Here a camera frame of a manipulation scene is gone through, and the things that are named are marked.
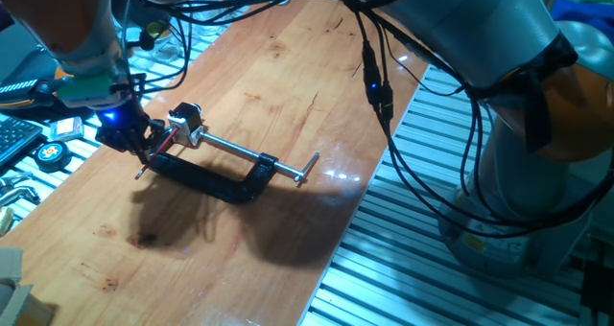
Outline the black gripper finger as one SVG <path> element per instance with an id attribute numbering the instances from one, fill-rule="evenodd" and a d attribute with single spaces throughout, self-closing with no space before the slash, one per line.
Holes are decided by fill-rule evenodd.
<path id="1" fill-rule="evenodd" d="M 147 145 L 149 147 L 158 147 L 164 137 L 165 122 L 159 119 L 149 119 L 148 129 Z"/>
<path id="2" fill-rule="evenodd" d="M 148 141 L 131 141 L 129 151 L 142 164 L 146 164 L 150 161 L 151 148 L 151 144 Z"/>

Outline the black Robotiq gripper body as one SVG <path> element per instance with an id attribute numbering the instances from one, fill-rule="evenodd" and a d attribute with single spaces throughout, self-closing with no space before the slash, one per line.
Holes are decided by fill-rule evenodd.
<path id="1" fill-rule="evenodd" d="M 101 126 L 96 140 L 120 152 L 140 152 L 148 147 L 145 131 L 149 116 L 137 99 L 130 99 L 116 107 L 97 110 Z"/>

